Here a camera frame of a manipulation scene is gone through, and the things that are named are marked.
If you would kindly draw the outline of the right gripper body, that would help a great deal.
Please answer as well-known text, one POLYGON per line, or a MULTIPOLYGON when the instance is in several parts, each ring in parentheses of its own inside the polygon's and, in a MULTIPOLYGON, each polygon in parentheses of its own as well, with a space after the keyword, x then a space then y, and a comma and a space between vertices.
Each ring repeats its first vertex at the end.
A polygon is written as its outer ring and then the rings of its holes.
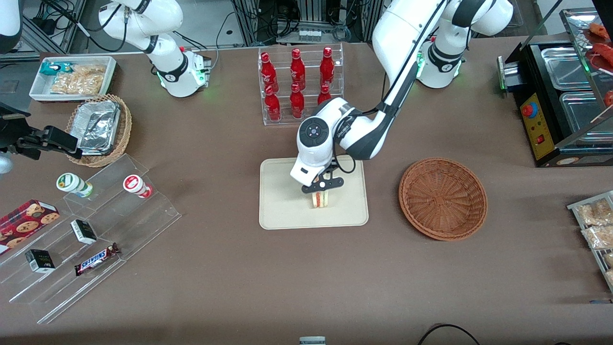
POLYGON ((15 144, 20 138, 30 134, 26 118, 30 113, 17 110, 0 103, 0 144, 15 144))

